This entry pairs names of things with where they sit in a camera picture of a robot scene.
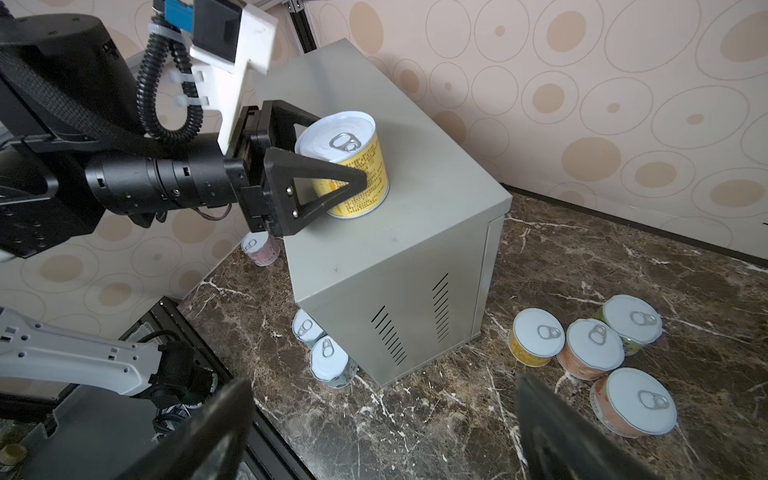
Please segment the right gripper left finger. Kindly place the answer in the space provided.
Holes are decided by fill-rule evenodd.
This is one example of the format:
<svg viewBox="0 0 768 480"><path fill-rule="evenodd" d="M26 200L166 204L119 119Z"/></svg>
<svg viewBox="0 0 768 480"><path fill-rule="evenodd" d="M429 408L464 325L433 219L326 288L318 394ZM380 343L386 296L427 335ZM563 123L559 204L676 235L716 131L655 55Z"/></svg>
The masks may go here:
<svg viewBox="0 0 768 480"><path fill-rule="evenodd" d="M193 418L137 460L120 479L234 479L255 405L250 383L225 385Z"/></svg>

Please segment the small yellow label can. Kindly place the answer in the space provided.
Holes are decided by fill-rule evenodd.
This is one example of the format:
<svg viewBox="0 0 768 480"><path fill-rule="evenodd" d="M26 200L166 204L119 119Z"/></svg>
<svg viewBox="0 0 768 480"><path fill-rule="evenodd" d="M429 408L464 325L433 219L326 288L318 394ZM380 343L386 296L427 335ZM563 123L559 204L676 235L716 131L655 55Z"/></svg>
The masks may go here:
<svg viewBox="0 0 768 480"><path fill-rule="evenodd" d="M551 313L527 308L513 320L508 346L514 357L529 367L542 367L564 348L566 333Z"/></svg>

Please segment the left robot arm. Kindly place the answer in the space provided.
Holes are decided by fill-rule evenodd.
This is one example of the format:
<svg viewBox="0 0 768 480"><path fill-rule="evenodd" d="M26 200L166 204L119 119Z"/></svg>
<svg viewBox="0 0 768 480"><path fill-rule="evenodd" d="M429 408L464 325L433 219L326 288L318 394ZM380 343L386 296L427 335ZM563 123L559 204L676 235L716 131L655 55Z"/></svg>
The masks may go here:
<svg viewBox="0 0 768 480"><path fill-rule="evenodd" d="M102 21L1 14L1 257L91 234L112 212L147 228L174 210L238 206L253 232L300 232L362 193L365 173L296 152L317 117L241 102L277 22L241 1L157 1L132 71Z"/></svg>

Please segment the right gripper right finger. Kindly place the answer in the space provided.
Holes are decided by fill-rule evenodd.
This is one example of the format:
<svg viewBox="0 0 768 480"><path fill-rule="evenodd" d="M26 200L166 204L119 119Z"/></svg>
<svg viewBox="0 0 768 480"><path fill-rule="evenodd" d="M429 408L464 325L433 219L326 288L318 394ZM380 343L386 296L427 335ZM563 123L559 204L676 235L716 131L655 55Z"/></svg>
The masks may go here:
<svg viewBox="0 0 768 480"><path fill-rule="evenodd" d="M516 384L523 456L533 479L655 479L531 374Z"/></svg>

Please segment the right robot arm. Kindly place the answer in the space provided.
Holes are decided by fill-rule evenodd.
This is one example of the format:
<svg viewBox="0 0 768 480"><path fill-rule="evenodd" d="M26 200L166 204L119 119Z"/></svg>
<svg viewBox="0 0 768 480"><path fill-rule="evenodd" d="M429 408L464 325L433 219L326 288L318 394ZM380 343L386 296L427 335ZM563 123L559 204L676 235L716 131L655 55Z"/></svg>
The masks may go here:
<svg viewBox="0 0 768 480"><path fill-rule="evenodd" d="M232 479L255 420L250 384L219 382L183 340L109 340L48 326L1 310L1 375L109 390L157 408L202 408L122 473L124 479ZM522 457L533 479L652 479L654 473L612 444L542 381L516 388Z"/></svg>

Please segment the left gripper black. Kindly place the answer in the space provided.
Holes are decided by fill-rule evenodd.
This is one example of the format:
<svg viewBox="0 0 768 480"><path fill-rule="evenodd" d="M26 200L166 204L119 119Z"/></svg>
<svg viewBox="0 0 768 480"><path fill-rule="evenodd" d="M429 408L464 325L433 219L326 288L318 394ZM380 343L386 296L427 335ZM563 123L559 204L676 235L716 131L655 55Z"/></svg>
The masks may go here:
<svg viewBox="0 0 768 480"><path fill-rule="evenodd" d="M283 100L241 108L225 170L251 232L295 235L366 190L364 171L288 151L295 149L295 126L319 120Z"/></svg>

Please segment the tall yellow label can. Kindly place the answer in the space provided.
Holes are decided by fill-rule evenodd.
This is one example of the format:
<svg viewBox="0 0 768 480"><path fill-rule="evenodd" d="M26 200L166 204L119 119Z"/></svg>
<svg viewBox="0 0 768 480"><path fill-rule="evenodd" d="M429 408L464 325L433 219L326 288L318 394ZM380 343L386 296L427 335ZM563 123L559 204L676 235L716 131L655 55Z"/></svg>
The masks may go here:
<svg viewBox="0 0 768 480"><path fill-rule="evenodd" d="M299 135L294 151L366 173L366 189L330 209L328 214L332 217L364 216L378 208L389 193L376 122L365 112L343 111L320 119Z"/></svg>

